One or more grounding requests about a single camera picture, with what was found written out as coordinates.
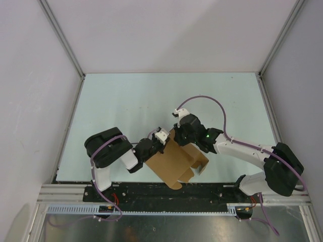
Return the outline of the brown cardboard box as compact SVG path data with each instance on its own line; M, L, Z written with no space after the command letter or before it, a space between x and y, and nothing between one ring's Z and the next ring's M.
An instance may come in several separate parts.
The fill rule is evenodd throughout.
M163 154L157 152L146 165L172 190L182 188L189 183L197 172L200 175L209 163L209 159L192 144L179 146L175 141L175 131L170 131Z

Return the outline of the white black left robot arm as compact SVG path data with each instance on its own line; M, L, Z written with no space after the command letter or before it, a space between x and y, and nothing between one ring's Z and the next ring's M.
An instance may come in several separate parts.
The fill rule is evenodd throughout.
M120 161L129 173L135 173L157 153L163 154L170 133L158 128L138 143L131 143L119 128L114 127L90 136L84 143L91 162L94 196L107 201L112 195L111 165Z

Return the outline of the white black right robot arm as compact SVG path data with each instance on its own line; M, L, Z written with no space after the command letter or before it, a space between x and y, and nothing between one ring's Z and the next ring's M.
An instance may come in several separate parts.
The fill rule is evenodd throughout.
M246 144L228 139L222 130L205 128L191 113L173 116L178 119L174 124L174 140L179 146L194 144L205 153L232 156L261 169L259 173L238 178L233 189L236 201L245 202L251 195L268 190L289 197L296 190L304 167L288 145Z

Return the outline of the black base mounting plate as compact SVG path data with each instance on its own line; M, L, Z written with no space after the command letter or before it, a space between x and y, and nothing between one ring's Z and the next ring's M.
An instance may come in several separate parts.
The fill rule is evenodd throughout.
M117 182L103 192L98 192L94 184L85 187L84 202L105 202L112 199L118 205L134 199L210 199L223 203L259 203L259 196L245 195L233 183L188 183L179 190L172 190L164 183Z

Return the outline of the aluminium front rail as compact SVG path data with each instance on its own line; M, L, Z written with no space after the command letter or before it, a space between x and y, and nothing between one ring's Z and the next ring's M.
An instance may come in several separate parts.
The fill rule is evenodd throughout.
M90 184L43 185L38 195L39 202L105 202L104 198L114 199L120 204L143 199L144 201L186 199L208 200L216 203L247 203L258 195L245 195L232 184L195 183L184 184L172 190L162 183L116 183L100 195Z

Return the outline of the aluminium frame post right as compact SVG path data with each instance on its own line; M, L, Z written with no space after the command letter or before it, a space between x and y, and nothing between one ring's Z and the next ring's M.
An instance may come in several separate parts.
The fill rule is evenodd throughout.
M270 66L271 62L274 60L275 56L277 55L278 51L280 50L281 46L283 45L287 35L291 31L293 25L296 23L297 18L301 14L303 8L307 4L308 1L306 0L297 0L292 7L283 27L281 28L272 48L270 49L264 63L262 64L258 74L260 77L263 77L266 73L268 67Z

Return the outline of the aluminium frame post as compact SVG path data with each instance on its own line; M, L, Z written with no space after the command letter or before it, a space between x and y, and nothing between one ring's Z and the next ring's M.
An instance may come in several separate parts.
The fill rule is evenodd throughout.
M52 11L48 1L46 0L37 0L40 8L42 9L44 15L46 16L50 26L52 27L58 41L60 42L64 52L66 53L68 59L70 60L72 66L74 67L77 74L80 76L81 79L84 78L85 74L59 24L57 18L55 17L54 12Z
M293 25L296 23L297 18L301 14L303 8L307 4L308 1L306 0L297 0L292 7L283 27L281 28L272 48L270 49L264 63L262 64L258 74L260 77L263 77L266 73L268 67L270 66L271 62L274 60L275 56L277 55L278 51L280 50L281 46L283 45L287 35L291 31Z

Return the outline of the aluminium frame post left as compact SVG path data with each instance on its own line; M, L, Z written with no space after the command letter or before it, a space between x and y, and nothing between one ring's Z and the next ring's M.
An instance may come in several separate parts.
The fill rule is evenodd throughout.
M77 74L80 76L81 79L84 78L85 74L59 24L57 18L55 17L54 12L52 11L48 1L46 0L37 0L40 8L42 9L44 15L46 16L50 26L52 27L58 41L60 42L64 52L66 53L68 59L70 60L72 66L74 67Z

